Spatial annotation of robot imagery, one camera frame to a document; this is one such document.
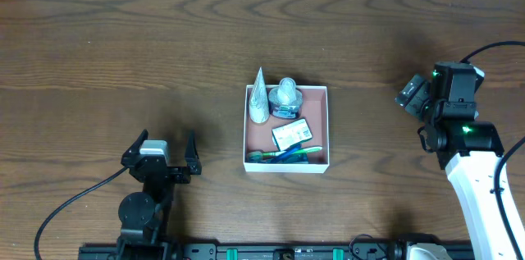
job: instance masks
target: toothbrush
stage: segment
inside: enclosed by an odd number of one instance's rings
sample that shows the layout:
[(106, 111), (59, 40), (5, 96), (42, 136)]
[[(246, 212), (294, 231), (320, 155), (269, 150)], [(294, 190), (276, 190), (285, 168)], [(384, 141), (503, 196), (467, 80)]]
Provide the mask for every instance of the toothbrush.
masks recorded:
[[(322, 146), (312, 146), (309, 148), (301, 148), (292, 154), (316, 153), (318, 151), (321, 151), (321, 149), (322, 149)], [(263, 160), (264, 158), (277, 157), (280, 154), (285, 153), (285, 152), (286, 152), (285, 150), (280, 151), (280, 152), (269, 152), (269, 153), (254, 151), (254, 152), (248, 153), (246, 157), (248, 158), (249, 161), (257, 161), (257, 160)]]

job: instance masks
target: wooden table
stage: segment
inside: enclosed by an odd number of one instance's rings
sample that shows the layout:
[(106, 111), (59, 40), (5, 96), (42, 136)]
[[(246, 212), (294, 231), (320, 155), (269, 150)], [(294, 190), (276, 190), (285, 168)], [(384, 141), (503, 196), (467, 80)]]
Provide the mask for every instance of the wooden table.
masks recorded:
[[(349, 242), (360, 233), (467, 239), (458, 199), (418, 121), (394, 103), (415, 73), (524, 39), (525, 0), (0, 0), (0, 253), (30, 259), (36, 230), (74, 194), (121, 168), (140, 131), (183, 164), (196, 130), (203, 175), (176, 191), (181, 240)], [(525, 49), (475, 57), (477, 95), (506, 149), (525, 135)], [(324, 175), (247, 174), (244, 87), (292, 76), (328, 86)], [(523, 151), (509, 162), (525, 216)], [(113, 243), (125, 174), (61, 212), (44, 259)]]

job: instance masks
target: small container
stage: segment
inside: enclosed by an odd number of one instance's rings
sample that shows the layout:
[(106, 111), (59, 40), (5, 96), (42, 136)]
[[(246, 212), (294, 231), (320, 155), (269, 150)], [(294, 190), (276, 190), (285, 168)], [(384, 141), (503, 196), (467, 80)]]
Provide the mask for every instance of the small container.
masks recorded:
[[(276, 84), (267, 84), (267, 92), (277, 87)], [(330, 131), (328, 120), (328, 91), (325, 86), (299, 85), (297, 89), (303, 94), (301, 117), (308, 123), (312, 139), (303, 143), (303, 148), (321, 146), (322, 149), (308, 153), (308, 163), (259, 163), (248, 162), (246, 155), (255, 151), (261, 153), (275, 152), (277, 146), (272, 141), (272, 129), (287, 125), (290, 120), (270, 117), (264, 124), (256, 124), (249, 118), (249, 96), (253, 85), (246, 85), (244, 93), (244, 141), (242, 163), (247, 172), (274, 172), (274, 173), (324, 173), (330, 166)]]
[(303, 105), (303, 94), (296, 88), (295, 81), (284, 78), (279, 87), (274, 88), (268, 95), (270, 113), (275, 117), (294, 120), (299, 118)]

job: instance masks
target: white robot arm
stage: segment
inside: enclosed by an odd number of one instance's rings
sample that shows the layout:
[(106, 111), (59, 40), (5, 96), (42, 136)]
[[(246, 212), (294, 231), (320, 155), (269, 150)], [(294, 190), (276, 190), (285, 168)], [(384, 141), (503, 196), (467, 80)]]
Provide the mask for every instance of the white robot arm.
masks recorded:
[[(501, 157), (494, 152), (457, 153), (445, 168), (458, 195), (476, 259), (516, 259), (495, 199), (494, 173)], [(510, 193), (506, 167), (500, 176), (504, 209), (519, 249), (525, 250), (525, 230)]]
[[(523, 260), (525, 230), (504, 165), (525, 139), (504, 157), (494, 125), (475, 121), (482, 71), (463, 60), (438, 62), (432, 75), (431, 82), (415, 75), (395, 101), (425, 123), (418, 130), (422, 147), (437, 154), (458, 195), (476, 259)], [(438, 250), (417, 248), (409, 259), (442, 259)]]

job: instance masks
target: green connector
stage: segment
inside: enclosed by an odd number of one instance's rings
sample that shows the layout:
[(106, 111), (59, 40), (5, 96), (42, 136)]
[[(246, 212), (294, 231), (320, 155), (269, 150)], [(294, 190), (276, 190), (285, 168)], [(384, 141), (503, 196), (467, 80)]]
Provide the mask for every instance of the green connector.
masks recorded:
[(237, 260), (237, 249), (227, 249), (226, 260)]
[(343, 249), (334, 249), (333, 260), (345, 260), (345, 251)]

